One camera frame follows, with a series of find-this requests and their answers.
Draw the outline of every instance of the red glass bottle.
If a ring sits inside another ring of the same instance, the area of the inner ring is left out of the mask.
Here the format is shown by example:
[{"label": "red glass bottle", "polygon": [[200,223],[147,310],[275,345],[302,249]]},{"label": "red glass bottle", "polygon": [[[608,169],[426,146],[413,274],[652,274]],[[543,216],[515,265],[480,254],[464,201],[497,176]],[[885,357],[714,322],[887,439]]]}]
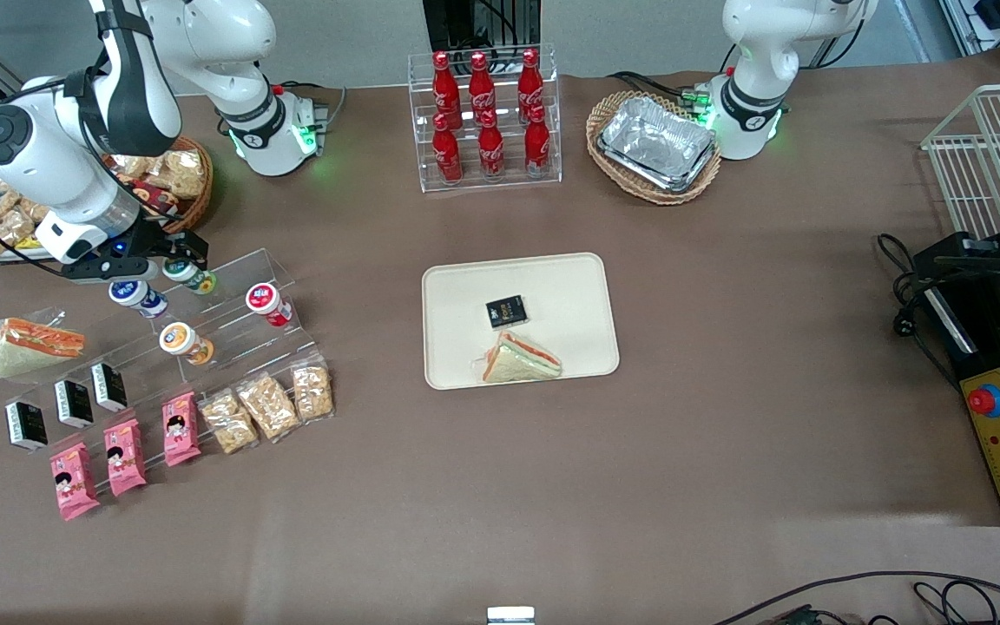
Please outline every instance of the red glass bottle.
[{"label": "red glass bottle", "polygon": [[450,74],[450,56],[442,50],[434,52],[434,106],[445,115],[450,130],[461,128],[461,92],[457,80]]},{"label": "red glass bottle", "polygon": [[481,174],[487,182],[503,178],[503,135],[497,130],[497,112],[481,111],[481,135],[477,139],[481,154]]},{"label": "red glass bottle", "polygon": [[539,74],[539,51],[523,51],[523,74],[519,75],[519,122],[527,126],[530,112],[543,105],[543,75]]},{"label": "red glass bottle", "polygon": [[473,106],[473,119],[480,126],[484,111],[496,112],[497,88],[492,84],[492,76],[489,76],[489,58],[484,52],[473,52],[469,65],[473,70],[469,78],[469,98]]},{"label": "red glass bottle", "polygon": [[527,167],[527,175],[531,178],[543,178],[550,168],[550,129],[545,123],[547,109],[540,103],[528,112],[528,118],[530,123],[523,138],[527,155],[523,159],[523,165]]},{"label": "red glass bottle", "polygon": [[450,131],[450,122],[445,114],[434,114],[434,160],[445,185],[455,186],[461,182],[461,155],[457,153],[457,138]]}]

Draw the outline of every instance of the pink snack package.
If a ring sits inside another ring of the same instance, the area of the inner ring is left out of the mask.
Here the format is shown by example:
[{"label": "pink snack package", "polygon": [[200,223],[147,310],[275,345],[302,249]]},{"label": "pink snack package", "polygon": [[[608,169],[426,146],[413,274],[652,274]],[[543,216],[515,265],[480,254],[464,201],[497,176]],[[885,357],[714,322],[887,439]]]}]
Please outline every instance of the pink snack package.
[{"label": "pink snack package", "polygon": [[199,455],[199,427],[195,423],[195,394],[187,392],[161,408],[164,426],[164,464],[176,466]]},{"label": "pink snack package", "polygon": [[52,457],[52,478],[56,480],[56,505],[64,521],[99,505],[95,480],[91,479],[91,457],[83,443],[73,444]]},{"label": "pink snack package", "polygon": [[107,475],[116,496],[146,483],[146,458],[141,454],[138,420],[116,424],[102,433],[107,443]]}]

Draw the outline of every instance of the sandwich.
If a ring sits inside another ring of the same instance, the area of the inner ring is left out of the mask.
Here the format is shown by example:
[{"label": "sandwich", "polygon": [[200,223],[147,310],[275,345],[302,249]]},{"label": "sandwich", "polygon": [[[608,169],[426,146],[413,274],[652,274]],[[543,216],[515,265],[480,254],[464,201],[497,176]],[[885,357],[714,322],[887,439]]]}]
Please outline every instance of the sandwich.
[{"label": "sandwich", "polygon": [[512,332],[500,332],[499,340],[485,359],[488,360],[485,383],[555,379],[563,373],[563,364],[553,353]]},{"label": "sandwich", "polygon": [[35,372],[49,365],[78,359],[83,335],[25,319],[0,321],[0,378]]}]

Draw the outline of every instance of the brown tablecloth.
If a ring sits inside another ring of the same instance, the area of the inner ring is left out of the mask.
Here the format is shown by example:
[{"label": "brown tablecloth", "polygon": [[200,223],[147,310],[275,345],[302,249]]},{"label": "brown tablecloth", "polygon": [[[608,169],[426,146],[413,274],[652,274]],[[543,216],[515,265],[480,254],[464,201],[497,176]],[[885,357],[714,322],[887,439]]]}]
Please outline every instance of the brown tablecloth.
[{"label": "brown tablecloth", "polygon": [[[219,174],[212,260],[263,246],[288,266],[341,418],[64,523],[47,462],[7,445],[0,414],[0,622],[482,622],[530,604],[544,624],[703,624],[862,569],[1000,581],[967,417],[890,332],[873,245],[947,234],[918,141],[988,82],[1000,53],[802,72],[766,151],[680,208],[628,197],[584,153],[612,80],[563,80],[561,185],[489,193],[420,193],[402,88],[351,92],[326,157],[279,179],[183,100]],[[425,269],[575,252],[607,267],[618,372],[427,386]],[[0,268],[0,317],[50,305],[111,306]],[[809,601],[917,605],[901,581]]]}]

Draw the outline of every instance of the foil container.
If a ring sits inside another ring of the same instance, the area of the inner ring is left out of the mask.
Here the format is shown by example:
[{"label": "foil container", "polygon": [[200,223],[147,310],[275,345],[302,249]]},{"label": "foil container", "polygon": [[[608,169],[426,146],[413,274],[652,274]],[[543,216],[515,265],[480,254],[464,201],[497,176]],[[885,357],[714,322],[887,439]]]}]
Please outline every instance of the foil container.
[{"label": "foil container", "polygon": [[711,130],[646,96],[624,100],[596,138],[596,146],[608,158],[674,194],[689,189],[715,151]]}]

